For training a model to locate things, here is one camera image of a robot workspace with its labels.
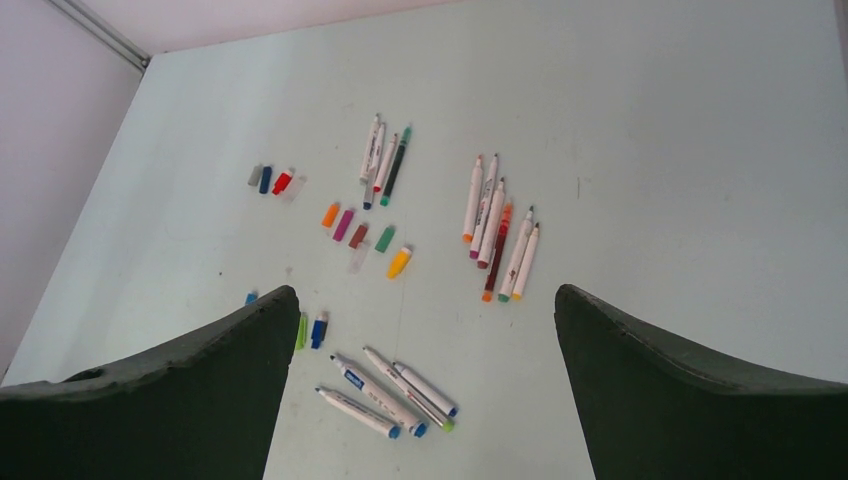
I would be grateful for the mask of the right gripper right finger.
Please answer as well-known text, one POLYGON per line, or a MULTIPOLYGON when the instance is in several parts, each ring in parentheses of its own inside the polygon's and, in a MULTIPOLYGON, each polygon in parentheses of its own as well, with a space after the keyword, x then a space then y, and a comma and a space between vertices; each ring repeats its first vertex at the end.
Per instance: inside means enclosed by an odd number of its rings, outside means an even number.
POLYGON ((847 387, 757 365, 574 286, 560 349, 599 479, 843 479, 847 387))

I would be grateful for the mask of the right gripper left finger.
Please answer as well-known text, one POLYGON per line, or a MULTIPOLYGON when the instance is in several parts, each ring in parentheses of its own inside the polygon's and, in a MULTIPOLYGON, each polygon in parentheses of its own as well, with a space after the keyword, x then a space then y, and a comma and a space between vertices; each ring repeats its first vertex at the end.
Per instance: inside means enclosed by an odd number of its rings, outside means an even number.
POLYGON ((60 382, 1 391, 5 479, 260 479, 299 328, 295 290, 60 382))

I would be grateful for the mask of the light green pen cap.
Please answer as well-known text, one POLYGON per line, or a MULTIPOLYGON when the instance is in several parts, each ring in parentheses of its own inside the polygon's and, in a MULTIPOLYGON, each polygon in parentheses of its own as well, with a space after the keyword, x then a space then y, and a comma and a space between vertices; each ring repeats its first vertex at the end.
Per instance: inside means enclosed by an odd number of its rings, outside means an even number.
POLYGON ((308 331, 308 324, 309 324, 308 315, 305 312, 302 312, 300 314, 300 317, 299 317, 298 331, 297 331, 296 342, 295 342, 295 346, 294 346, 295 350, 302 350, 302 349, 305 348, 306 334, 307 334, 307 331, 308 331))

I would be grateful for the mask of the blue cap thin marker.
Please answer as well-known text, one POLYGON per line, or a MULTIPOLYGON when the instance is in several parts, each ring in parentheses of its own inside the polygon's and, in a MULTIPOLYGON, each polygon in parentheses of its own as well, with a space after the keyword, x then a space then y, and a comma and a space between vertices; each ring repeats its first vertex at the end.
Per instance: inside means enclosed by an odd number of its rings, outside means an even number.
POLYGON ((365 407, 347 395, 325 387, 315 387, 314 390, 330 405, 354 418, 383 437, 397 439, 401 428, 391 420, 365 407))

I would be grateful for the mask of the navy pen cap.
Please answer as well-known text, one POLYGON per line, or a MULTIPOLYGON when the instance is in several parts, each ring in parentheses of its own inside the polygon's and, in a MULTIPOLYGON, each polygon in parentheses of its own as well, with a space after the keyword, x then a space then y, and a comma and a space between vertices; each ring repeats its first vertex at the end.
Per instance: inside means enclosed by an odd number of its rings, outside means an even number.
POLYGON ((310 348, 319 349, 326 337, 329 315, 327 311, 320 312, 313 321, 313 328, 310 335, 310 348))

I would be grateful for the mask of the yellow cap marker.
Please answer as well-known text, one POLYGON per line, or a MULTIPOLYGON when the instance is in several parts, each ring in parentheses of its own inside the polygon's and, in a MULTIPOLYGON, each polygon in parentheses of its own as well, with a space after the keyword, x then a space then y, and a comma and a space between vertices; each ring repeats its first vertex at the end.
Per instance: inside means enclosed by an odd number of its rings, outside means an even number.
POLYGON ((513 287, 511 299, 514 301, 519 301, 524 294, 525 286, 527 283, 527 279, 529 277, 535 251, 537 249, 537 244, 539 240, 540 234, 540 223, 536 222, 531 234, 528 238, 527 245, 525 247, 524 255, 522 257, 522 262, 520 264, 520 268, 518 270, 518 276, 513 287))

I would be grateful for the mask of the green cap thin marker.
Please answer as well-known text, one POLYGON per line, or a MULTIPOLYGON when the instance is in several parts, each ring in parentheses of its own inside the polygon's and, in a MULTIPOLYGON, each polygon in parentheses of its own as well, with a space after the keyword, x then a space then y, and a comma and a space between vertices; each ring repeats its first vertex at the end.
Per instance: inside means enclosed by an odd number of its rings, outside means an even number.
POLYGON ((501 303, 507 303, 513 294, 520 266, 531 234, 534 210, 535 207, 531 205, 519 225, 516 243, 508 262, 507 272, 498 292, 498 301, 501 303))

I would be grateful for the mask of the blue cap thick marker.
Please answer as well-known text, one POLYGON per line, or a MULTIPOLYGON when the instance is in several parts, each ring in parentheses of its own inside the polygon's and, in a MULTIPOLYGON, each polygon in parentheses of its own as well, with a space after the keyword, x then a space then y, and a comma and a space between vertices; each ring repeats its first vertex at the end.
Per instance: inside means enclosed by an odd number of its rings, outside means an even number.
POLYGON ((394 395, 384 389, 372 376, 355 363, 337 354, 331 354, 330 360, 354 387, 372 400, 383 413, 387 414, 403 430, 416 438, 427 433, 428 425, 413 414, 394 395))

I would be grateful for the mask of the light green cap marker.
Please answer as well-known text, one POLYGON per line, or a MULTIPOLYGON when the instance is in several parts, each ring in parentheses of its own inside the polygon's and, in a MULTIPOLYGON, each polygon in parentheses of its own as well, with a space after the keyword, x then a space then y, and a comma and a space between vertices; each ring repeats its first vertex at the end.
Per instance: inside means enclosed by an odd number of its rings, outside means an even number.
POLYGON ((408 380, 403 378, 376 350, 368 346, 363 346, 362 350, 377 369, 385 374, 431 422, 435 423, 444 432, 450 433, 453 431, 453 420, 439 410, 428 397, 421 393, 408 380))

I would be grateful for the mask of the navy cap marker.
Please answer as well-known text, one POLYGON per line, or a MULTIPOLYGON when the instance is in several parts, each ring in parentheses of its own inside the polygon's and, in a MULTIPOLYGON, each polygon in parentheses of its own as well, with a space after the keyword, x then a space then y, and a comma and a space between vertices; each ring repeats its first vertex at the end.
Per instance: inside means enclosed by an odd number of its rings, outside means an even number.
POLYGON ((397 361, 393 362, 392 365, 401 377, 406 379, 413 387, 427 397, 442 413, 450 418, 456 417, 458 413, 458 406, 455 402, 443 394, 441 390, 420 376, 408 365, 397 361))

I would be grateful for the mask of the brown cap marker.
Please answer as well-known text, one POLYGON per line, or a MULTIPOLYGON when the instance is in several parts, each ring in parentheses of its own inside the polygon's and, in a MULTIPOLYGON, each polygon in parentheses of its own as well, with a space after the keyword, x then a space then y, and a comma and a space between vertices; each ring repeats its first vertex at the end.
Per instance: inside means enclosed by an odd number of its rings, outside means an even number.
POLYGON ((493 195, 492 204, 489 211, 484 235, 482 238, 480 251, 478 253, 477 267, 479 269, 487 269, 491 262, 494 250, 494 242, 496 238, 496 230, 499 225, 502 208, 504 205, 504 198, 505 178, 501 177, 493 195))

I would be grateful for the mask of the brown pen cap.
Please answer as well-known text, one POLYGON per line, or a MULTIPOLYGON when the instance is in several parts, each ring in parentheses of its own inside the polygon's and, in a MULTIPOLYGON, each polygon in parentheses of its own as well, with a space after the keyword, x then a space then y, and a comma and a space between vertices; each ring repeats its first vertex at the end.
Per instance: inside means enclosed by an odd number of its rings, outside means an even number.
POLYGON ((368 232, 368 225, 366 223, 361 223, 357 226, 353 235, 350 238, 348 246, 351 249, 356 249, 365 239, 365 236, 368 232))

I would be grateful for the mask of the orange pen cap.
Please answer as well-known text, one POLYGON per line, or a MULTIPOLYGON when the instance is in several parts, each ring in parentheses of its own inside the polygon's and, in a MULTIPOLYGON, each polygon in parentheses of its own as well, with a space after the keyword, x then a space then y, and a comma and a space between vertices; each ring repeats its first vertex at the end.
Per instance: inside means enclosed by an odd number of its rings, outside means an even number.
POLYGON ((321 225, 324 228, 327 228, 327 229, 331 228, 335 223, 335 220, 336 220, 336 218, 339 214, 339 211, 340 211, 340 204, 338 202, 332 203, 327 208, 327 210, 326 210, 326 212, 323 216, 323 219, 321 221, 321 225))

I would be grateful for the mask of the magenta cap marker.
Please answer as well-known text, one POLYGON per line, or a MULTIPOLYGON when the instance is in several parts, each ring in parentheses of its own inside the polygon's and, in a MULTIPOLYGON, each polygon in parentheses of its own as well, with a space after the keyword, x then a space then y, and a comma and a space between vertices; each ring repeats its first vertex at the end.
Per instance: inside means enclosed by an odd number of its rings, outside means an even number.
POLYGON ((494 195, 498 163, 499 154, 495 153, 488 168, 486 179, 483 184, 481 199, 479 202, 478 214, 476 217, 476 224, 469 252, 469 256, 473 260, 477 260, 480 253, 487 218, 491 209, 491 202, 494 195))

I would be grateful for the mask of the dark blue pen cap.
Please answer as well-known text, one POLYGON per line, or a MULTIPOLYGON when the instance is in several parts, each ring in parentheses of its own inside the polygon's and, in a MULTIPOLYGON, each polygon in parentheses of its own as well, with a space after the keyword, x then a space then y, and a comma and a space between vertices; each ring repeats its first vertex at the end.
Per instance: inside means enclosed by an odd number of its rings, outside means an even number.
POLYGON ((259 193, 265 195, 269 191, 270 181, 273 174, 273 167, 270 165, 266 165, 262 168, 259 182, 259 193))

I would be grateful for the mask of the magenta pen cap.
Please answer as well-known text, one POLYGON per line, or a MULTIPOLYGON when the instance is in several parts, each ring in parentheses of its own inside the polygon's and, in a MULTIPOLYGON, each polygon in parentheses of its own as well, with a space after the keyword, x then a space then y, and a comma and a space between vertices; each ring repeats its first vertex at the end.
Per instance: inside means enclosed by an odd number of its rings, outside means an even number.
POLYGON ((355 210, 353 208, 346 209, 342 213, 341 219, 339 220, 339 223, 336 226, 336 229, 332 235, 332 239, 335 242, 341 242, 344 239, 347 230, 349 229, 350 224, 354 218, 354 215, 355 210))

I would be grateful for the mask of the grey pen cap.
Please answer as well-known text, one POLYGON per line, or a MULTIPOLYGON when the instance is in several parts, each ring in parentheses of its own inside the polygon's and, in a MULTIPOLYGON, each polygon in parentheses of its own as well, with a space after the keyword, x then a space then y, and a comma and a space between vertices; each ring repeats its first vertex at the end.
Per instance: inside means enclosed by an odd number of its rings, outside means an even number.
POLYGON ((247 185, 251 187, 256 187, 259 185, 259 182, 262 178, 264 166, 262 164, 256 165, 248 178, 247 185))

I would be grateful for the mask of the yellow pen cap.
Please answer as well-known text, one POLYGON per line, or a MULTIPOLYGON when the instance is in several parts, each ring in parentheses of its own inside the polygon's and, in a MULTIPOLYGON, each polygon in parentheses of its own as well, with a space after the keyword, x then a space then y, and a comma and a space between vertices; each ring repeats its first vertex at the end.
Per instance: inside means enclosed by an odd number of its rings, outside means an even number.
POLYGON ((395 279, 404 271, 412 257, 412 253, 412 249, 407 246, 401 247, 398 250, 389 264, 387 270, 388 279, 395 279))

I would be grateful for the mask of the red pen cap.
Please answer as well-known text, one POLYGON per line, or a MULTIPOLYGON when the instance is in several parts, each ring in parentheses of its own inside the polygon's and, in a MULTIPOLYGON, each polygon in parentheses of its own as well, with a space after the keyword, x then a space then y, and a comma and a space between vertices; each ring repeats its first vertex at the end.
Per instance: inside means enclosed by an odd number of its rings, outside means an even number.
POLYGON ((284 170, 275 180, 271 193, 273 195, 280 195, 283 193, 291 183, 293 176, 294 171, 292 169, 284 170))

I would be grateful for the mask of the dark green marker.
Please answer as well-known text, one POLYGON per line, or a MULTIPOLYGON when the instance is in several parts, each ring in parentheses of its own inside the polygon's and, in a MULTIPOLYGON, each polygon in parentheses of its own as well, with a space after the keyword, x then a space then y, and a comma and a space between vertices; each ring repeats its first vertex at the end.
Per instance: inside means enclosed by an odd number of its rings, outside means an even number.
POLYGON ((381 206, 388 206, 391 200, 391 196, 397 181, 397 177, 412 135, 412 125, 407 125, 404 129, 400 142, 396 148, 394 159, 391 163, 391 168, 389 170, 389 174, 387 180, 382 188, 381 198, 379 204, 381 206))

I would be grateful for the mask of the orange cap marker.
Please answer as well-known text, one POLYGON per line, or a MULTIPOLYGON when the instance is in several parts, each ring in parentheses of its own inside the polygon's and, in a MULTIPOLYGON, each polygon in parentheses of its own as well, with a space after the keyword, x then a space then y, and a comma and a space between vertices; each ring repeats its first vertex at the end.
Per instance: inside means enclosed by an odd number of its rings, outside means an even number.
POLYGON ((469 184, 469 192, 463 221, 462 240, 466 244, 470 244, 473 239, 474 229, 476 225, 476 215, 480 191, 483 177, 483 155, 478 155, 475 164, 471 171, 469 184))

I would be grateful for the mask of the dark blue cap marker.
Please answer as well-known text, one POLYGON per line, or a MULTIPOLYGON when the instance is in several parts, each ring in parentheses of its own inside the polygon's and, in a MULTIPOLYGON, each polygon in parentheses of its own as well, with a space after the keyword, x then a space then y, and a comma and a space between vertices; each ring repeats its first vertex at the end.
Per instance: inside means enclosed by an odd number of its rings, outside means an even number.
POLYGON ((374 202, 374 184, 376 182, 379 162, 382 156, 382 147, 385 136, 385 123, 381 122, 377 129, 377 134, 372 148, 372 154, 369 162, 369 168, 366 177, 366 188, 363 196, 363 209, 370 210, 374 202))

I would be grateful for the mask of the grey cap white marker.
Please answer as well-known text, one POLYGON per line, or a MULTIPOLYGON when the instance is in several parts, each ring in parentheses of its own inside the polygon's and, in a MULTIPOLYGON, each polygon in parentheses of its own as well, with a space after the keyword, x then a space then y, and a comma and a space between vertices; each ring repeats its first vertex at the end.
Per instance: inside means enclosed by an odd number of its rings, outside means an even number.
POLYGON ((369 167, 371 165, 372 158, 373 158, 373 151, 374 151, 374 148, 375 148, 375 142, 376 142, 376 138, 377 138, 377 134, 378 134, 380 124, 381 124, 380 114, 376 113, 374 118, 373 118, 373 121, 371 123, 369 132, 368 132, 367 141, 366 141, 366 145, 365 145, 365 149, 364 149, 364 153, 363 153, 363 157, 362 157, 362 163, 361 163, 361 166, 360 166, 359 182, 361 184, 367 183, 368 170, 369 170, 369 167))

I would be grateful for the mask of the red cap marker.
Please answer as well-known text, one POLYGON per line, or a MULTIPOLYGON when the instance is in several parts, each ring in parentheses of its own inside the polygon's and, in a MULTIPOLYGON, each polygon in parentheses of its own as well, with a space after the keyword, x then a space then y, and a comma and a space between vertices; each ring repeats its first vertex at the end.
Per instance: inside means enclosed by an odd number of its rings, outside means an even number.
POLYGON ((390 163, 392 161, 397 143, 398 143, 398 134, 395 133, 391 137, 389 144, 387 145, 387 147, 383 151, 382 159, 381 159, 381 162, 379 164, 379 167, 378 167, 378 170, 377 170, 377 175, 376 175, 376 178, 375 178, 375 181, 374 181, 374 184, 373 184, 373 192, 374 193, 380 192, 384 188, 384 185, 385 185, 385 182, 386 182, 386 179, 387 179, 387 176, 388 176, 389 168, 390 168, 390 163))

